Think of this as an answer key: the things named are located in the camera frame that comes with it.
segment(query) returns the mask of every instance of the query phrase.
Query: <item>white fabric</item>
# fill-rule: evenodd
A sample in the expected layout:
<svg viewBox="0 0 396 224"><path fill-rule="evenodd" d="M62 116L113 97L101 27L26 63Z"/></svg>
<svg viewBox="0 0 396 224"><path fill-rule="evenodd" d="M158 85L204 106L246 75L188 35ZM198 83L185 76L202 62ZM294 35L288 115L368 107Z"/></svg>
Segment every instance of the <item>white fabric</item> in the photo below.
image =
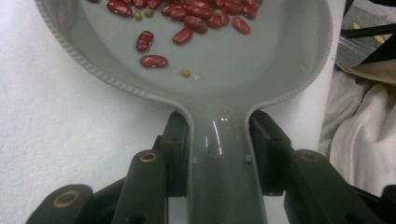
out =
<svg viewBox="0 0 396 224"><path fill-rule="evenodd" d="M396 184L396 88L355 80L334 73L319 151L349 184L380 196Z"/></svg>

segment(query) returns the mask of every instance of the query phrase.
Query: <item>small yellow bean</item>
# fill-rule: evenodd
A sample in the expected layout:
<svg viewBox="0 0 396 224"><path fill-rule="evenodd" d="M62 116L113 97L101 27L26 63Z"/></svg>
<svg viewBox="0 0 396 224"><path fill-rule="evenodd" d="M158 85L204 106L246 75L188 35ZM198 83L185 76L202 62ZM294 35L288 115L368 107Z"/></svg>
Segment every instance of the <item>small yellow bean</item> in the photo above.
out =
<svg viewBox="0 0 396 224"><path fill-rule="evenodd" d="M189 77L189 76L191 75L191 72L190 72L189 69L182 69L182 70L181 70L181 75L182 75L183 77Z"/></svg>
<svg viewBox="0 0 396 224"><path fill-rule="evenodd" d="M134 13L134 18L135 18L137 21L141 21L141 20L142 20L142 13L141 13L140 11L136 11L136 12Z"/></svg>
<svg viewBox="0 0 396 224"><path fill-rule="evenodd" d="M214 11L213 11L213 15L214 15L214 16L221 16L221 15L222 15L221 9L216 9L216 10L214 10Z"/></svg>
<svg viewBox="0 0 396 224"><path fill-rule="evenodd" d="M148 8L145 10L145 15L147 17L152 17L153 14L154 14L154 11L151 8Z"/></svg>

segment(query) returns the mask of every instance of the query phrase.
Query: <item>kidney bean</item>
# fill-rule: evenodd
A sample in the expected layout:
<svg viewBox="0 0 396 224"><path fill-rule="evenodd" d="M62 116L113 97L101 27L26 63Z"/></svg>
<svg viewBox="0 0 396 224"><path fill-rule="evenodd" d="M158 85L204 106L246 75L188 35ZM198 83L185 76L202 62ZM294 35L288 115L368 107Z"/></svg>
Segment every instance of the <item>kidney bean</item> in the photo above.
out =
<svg viewBox="0 0 396 224"><path fill-rule="evenodd" d="M194 17L208 20L212 17L212 10L205 7L187 6L187 11Z"/></svg>
<svg viewBox="0 0 396 224"><path fill-rule="evenodd" d="M134 6L140 9L146 7L148 0L133 0L133 2L134 2Z"/></svg>
<svg viewBox="0 0 396 224"><path fill-rule="evenodd" d="M212 16L209 20L206 21L207 26L212 28L220 28L223 26L221 17L219 16Z"/></svg>
<svg viewBox="0 0 396 224"><path fill-rule="evenodd" d="M169 16L169 13L171 13L171 11L176 8L183 8L183 5L179 2L169 2L161 7L161 13L164 16Z"/></svg>
<svg viewBox="0 0 396 224"><path fill-rule="evenodd" d="M136 40L136 49L140 52L146 51L153 38L154 34L152 32L144 31Z"/></svg>
<svg viewBox="0 0 396 224"><path fill-rule="evenodd" d="M224 8L227 10L228 14L236 16L241 13L242 10L242 5L241 4L234 4L229 1L225 1L224 3Z"/></svg>
<svg viewBox="0 0 396 224"><path fill-rule="evenodd" d="M259 3L259 0L242 0L242 5L252 7L257 10L259 9L261 3Z"/></svg>
<svg viewBox="0 0 396 224"><path fill-rule="evenodd" d="M155 10L162 2L163 0L148 0L148 8Z"/></svg>
<svg viewBox="0 0 396 224"><path fill-rule="evenodd" d="M244 35L249 34L251 30L250 26L238 16L233 17L233 27Z"/></svg>
<svg viewBox="0 0 396 224"><path fill-rule="evenodd" d="M233 3L233 4L242 4L242 0L225 0L226 2L230 2L230 3Z"/></svg>
<svg viewBox="0 0 396 224"><path fill-rule="evenodd" d="M183 19L184 25L190 27L193 31L203 34L207 31L207 24L204 20L194 17L194 16L186 16Z"/></svg>
<svg viewBox="0 0 396 224"><path fill-rule="evenodd" d="M257 10L252 7L242 7L241 14L252 20L256 18L256 12Z"/></svg>
<svg viewBox="0 0 396 224"><path fill-rule="evenodd" d="M205 7L205 8L212 8L208 2L205 0L185 0L184 2L187 6L192 7Z"/></svg>
<svg viewBox="0 0 396 224"><path fill-rule="evenodd" d="M169 16L175 21L183 21L183 19L189 15L186 8L175 8L170 13Z"/></svg>
<svg viewBox="0 0 396 224"><path fill-rule="evenodd" d="M161 55L146 55L140 58L140 64L144 67L166 67L168 60Z"/></svg>
<svg viewBox="0 0 396 224"><path fill-rule="evenodd" d="M223 26L228 25L230 22L230 17L228 16L228 12L225 8L221 8L221 23Z"/></svg>
<svg viewBox="0 0 396 224"><path fill-rule="evenodd" d="M173 42L178 45L187 43L192 37L192 29L184 27L181 31L175 34L172 38Z"/></svg>
<svg viewBox="0 0 396 224"><path fill-rule="evenodd" d="M132 9L128 6L128 4L119 1L109 1L107 3L107 8L117 14L120 14L124 17L130 17L132 15Z"/></svg>
<svg viewBox="0 0 396 224"><path fill-rule="evenodd" d="M225 3L225 0L214 0L214 1L213 1L213 4L214 4L216 7L222 7L222 6L224 6L224 3Z"/></svg>

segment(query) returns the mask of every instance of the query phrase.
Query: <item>screw hole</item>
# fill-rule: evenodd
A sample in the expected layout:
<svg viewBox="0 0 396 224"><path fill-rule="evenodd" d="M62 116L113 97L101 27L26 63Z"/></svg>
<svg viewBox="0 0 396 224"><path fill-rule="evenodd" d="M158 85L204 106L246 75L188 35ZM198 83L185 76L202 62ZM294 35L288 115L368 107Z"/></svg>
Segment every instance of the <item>screw hole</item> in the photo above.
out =
<svg viewBox="0 0 396 224"><path fill-rule="evenodd" d="M55 198L55 200L53 201L53 206L57 207L57 208L63 208L63 207L67 207L73 203L75 203L78 200L79 197L79 192L76 190L69 190L66 191L60 195L58 195L58 197Z"/></svg>
<svg viewBox="0 0 396 224"><path fill-rule="evenodd" d="M157 160L157 155L151 152L145 153L140 157L142 162L150 162Z"/></svg>
<svg viewBox="0 0 396 224"><path fill-rule="evenodd" d="M306 161L318 161L318 157L316 155L304 153L302 156L303 156L303 159Z"/></svg>
<svg viewBox="0 0 396 224"><path fill-rule="evenodd" d="M136 213L128 218L129 224L144 224L146 223L146 217L143 214Z"/></svg>

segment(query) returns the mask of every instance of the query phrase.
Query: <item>white surface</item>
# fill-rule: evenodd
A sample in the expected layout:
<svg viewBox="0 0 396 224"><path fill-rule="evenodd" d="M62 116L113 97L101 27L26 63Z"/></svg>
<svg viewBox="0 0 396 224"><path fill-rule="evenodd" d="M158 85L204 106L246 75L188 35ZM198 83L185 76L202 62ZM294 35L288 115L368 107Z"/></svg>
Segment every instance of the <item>white surface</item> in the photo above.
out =
<svg viewBox="0 0 396 224"><path fill-rule="evenodd" d="M334 40L319 78L264 109L295 148L317 148L344 3L329 1ZM0 26L0 223L23 223L57 188L79 183L97 191L124 177L173 109L90 75L55 41L33 1L4 1ZM265 203L270 223L287 223L280 199ZM171 223L183 218L172 213Z"/></svg>

